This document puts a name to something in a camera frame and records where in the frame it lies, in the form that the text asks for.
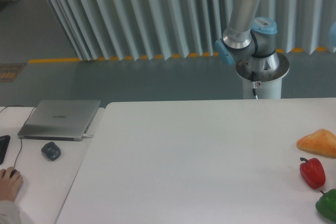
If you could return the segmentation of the person's hand on mouse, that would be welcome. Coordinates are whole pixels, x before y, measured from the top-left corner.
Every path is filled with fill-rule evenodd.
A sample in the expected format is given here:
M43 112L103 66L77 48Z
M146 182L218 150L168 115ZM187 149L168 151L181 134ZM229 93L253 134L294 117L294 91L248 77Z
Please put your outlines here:
M9 177L11 171L14 169L14 167L1 169L1 200L14 202L23 183L22 175L16 178Z

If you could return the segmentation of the grey sleeve forearm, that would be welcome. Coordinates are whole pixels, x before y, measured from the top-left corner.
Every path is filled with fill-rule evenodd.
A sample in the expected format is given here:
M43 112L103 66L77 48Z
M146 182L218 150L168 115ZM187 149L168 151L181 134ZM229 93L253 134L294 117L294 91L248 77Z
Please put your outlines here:
M1 224L21 223L19 207L12 201L1 200Z

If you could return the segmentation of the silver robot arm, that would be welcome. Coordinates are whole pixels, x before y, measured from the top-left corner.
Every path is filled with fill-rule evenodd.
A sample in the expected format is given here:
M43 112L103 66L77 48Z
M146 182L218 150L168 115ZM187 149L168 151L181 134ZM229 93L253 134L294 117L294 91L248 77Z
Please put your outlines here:
M276 22L258 23L259 1L234 0L229 25L216 41L219 55L235 63L238 75L250 82L278 80L289 70L288 59L276 52Z

